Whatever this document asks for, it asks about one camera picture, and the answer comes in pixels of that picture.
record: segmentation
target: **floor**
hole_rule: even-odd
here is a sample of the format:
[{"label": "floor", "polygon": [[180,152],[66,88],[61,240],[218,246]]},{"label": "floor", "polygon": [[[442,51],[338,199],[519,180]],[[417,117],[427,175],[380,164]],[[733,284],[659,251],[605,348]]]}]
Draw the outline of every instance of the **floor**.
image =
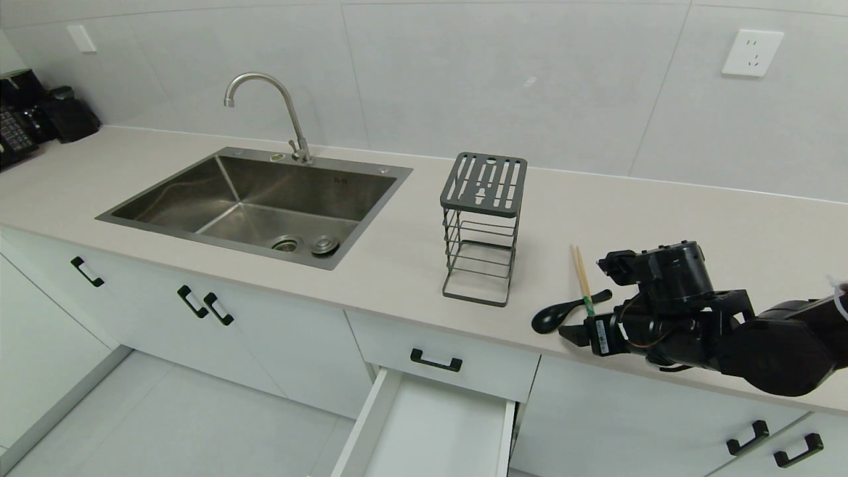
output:
[{"label": "floor", "polygon": [[353,425],[134,351],[8,477],[329,477]]}]

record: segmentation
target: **cabinet handle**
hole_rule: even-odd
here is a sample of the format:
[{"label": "cabinet handle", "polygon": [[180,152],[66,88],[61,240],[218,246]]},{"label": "cabinet handle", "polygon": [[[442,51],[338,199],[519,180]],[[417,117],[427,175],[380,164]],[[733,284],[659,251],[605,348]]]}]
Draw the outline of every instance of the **cabinet handle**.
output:
[{"label": "cabinet handle", "polygon": [[182,285],[180,289],[176,291],[176,294],[179,295],[180,298],[182,298],[182,300],[186,302],[186,305],[192,310],[195,317],[202,318],[206,315],[209,315],[209,310],[203,308],[202,306],[193,305],[193,298],[192,301],[188,299],[188,296],[192,294],[192,289],[188,288],[188,285]]},{"label": "cabinet handle", "polygon": [[763,439],[768,437],[769,432],[768,432],[768,425],[766,424],[766,421],[763,421],[763,420],[754,421],[754,423],[751,424],[751,427],[754,428],[754,439],[747,441],[745,444],[743,444],[741,446],[739,445],[739,441],[737,441],[735,439],[731,439],[730,441],[727,442],[728,451],[730,452],[731,456],[738,456],[745,449],[748,449],[748,448],[756,445],[757,442],[760,442]]},{"label": "cabinet handle", "polygon": [[774,461],[778,463],[778,467],[781,469],[791,467],[824,448],[822,436],[815,432],[805,435],[804,441],[806,441],[806,450],[795,457],[789,458],[789,456],[786,455],[786,452],[783,451],[775,452]]},{"label": "cabinet handle", "polygon": [[212,292],[209,292],[209,294],[204,297],[204,303],[212,309],[212,312],[215,314],[216,317],[218,317],[218,321],[220,321],[220,324],[224,326],[230,326],[230,323],[235,321],[235,318],[233,318],[232,315],[230,313],[227,313],[223,308],[221,308],[221,311],[216,310],[216,301],[218,301],[218,297],[215,296],[215,294]]},{"label": "cabinet handle", "polygon": [[424,351],[419,350],[418,348],[412,348],[412,354],[410,354],[410,360],[412,362],[419,362],[420,364],[426,364],[428,366],[432,366],[434,368],[444,369],[445,371],[452,371],[454,373],[458,373],[460,368],[462,368],[462,360],[460,358],[452,358],[450,360],[450,364],[442,364],[440,362],[432,362],[427,361],[426,359],[422,359],[421,356],[424,355]]},{"label": "cabinet handle", "polygon": [[76,268],[77,272],[81,273],[82,276],[85,277],[86,280],[88,280],[88,283],[94,285],[94,288],[98,288],[101,285],[103,285],[104,283],[106,283],[100,277],[95,277],[92,280],[92,276],[93,276],[92,271],[88,269],[88,266],[86,265],[86,261],[82,260],[82,257],[79,257],[79,256],[74,257],[74,260],[70,261],[70,264],[73,265],[74,268]]}]

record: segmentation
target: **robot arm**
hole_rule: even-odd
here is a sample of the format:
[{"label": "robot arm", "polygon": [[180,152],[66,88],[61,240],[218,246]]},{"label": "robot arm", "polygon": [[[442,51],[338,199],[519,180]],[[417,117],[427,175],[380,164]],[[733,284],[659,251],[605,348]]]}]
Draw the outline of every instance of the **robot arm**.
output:
[{"label": "robot arm", "polygon": [[696,242],[607,254],[599,267],[639,292],[613,313],[563,326],[597,356],[633,353],[662,371],[706,368],[781,396],[802,396],[848,367],[848,296],[787,301],[755,315],[745,290],[715,291]]}]

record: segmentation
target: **sink rim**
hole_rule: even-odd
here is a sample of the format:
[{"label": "sink rim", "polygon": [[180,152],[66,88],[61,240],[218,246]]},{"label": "sink rim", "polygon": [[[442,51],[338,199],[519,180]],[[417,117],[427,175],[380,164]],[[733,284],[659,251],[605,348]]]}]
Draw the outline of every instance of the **sink rim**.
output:
[{"label": "sink rim", "polygon": [[[386,192],[382,195],[382,197],[371,207],[365,217],[361,221],[359,221],[359,224],[356,226],[354,231],[344,240],[343,243],[339,245],[335,253],[327,257],[295,255],[280,250],[273,250],[271,248],[261,247],[258,245],[245,244],[243,242],[237,242],[235,240],[230,240],[227,238],[211,237],[208,235],[202,235],[197,232],[178,230],[171,227],[165,227],[148,222],[134,221],[131,219],[125,219],[123,217],[117,217],[113,215],[117,210],[123,208],[125,205],[130,204],[136,199],[142,197],[144,194],[154,190],[155,188],[174,179],[175,177],[178,177],[190,171],[192,168],[200,165],[201,163],[207,160],[216,160],[218,162],[218,165],[220,166],[221,162],[218,158],[222,156],[234,158],[237,160],[244,159],[256,160],[265,163],[270,162],[272,164],[278,164],[279,166],[285,167],[305,167],[311,169],[326,169],[330,171],[352,172],[378,177],[392,177],[395,180],[392,183],[391,187],[389,187],[388,190],[386,190]],[[371,225],[371,222],[374,220],[380,210],[382,210],[383,206],[392,198],[392,196],[394,196],[394,193],[398,190],[398,188],[400,188],[401,184],[404,183],[404,181],[407,177],[409,177],[412,171],[413,169],[409,167],[388,166],[384,164],[374,164],[370,162],[338,160],[315,156],[313,157],[312,164],[304,165],[292,160],[290,154],[281,154],[278,152],[263,151],[257,149],[225,147],[214,152],[213,154],[207,155],[201,160],[193,162],[191,165],[180,169],[174,174],[171,174],[170,176],[162,179],[159,182],[156,182],[150,187],[145,188],[143,191],[137,194],[133,194],[129,199],[122,201],[120,204],[117,204],[116,206],[106,210],[104,213],[96,216],[95,220],[113,223],[115,225],[121,225],[125,227],[132,227],[146,232],[159,233],[170,237],[176,237],[178,239],[191,240],[200,244],[213,245],[216,247],[249,253],[251,255],[262,255],[276,260],[290,261],[292,263],[299,263],[308,267],[331,271],[335,269],[338,263],[347,255],[348,251],[353,247],[353,245],[356,243],[362,233],[368,228],[368,226]],[[228,182],[230,180],[229,176],[227,176],[226,174],[225,179]]]}]

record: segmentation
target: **white countertop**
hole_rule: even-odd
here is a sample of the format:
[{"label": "white countertop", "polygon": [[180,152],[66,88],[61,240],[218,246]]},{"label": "white countertop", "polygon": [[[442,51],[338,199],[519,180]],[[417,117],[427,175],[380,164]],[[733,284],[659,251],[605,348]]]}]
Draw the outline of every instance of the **white countertop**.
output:
[{"label": "white countertop", "polygon": [[[439,195],[452,160],[314,147],[318,156],[414,169],[331,272],[94,220],[226,146],[287,150],[284,143],[119,127],[77,143],[48,144],[40,156],[0,174],[0,226],[545,355],[848,416],[848,371],[807,396],[784,398],[711,371],[668,374],[641,356],[598,358],[557,333],[530,328],[536,311],[579,298],[571,244],[583,251],[592,290],[613,290],[598,312],[632,297],[635,287],[617,287],[592,262],[608,251],[683,239],[701,245],[716,289],[748,289],[758,312],[782,301],[820,298],[833,291],[825,275],[848,278],[847,204],[531,168],[505,308],[441,295],[446,267]],[[576,311],[568,324],[584,317]]]}]

